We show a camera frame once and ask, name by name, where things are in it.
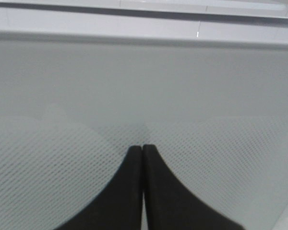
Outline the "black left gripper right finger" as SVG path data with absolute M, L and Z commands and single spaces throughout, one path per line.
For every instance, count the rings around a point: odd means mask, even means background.
M 193 195 L 155 145 L 143 146 L 144 200 L 150 230 L 241 230 L 243 226 Z

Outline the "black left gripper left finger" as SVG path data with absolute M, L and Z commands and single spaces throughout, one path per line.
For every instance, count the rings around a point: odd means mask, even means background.
M 142 148 L 131 146 L 106 187 L 59 230 L 139 230 L 143 210 Z

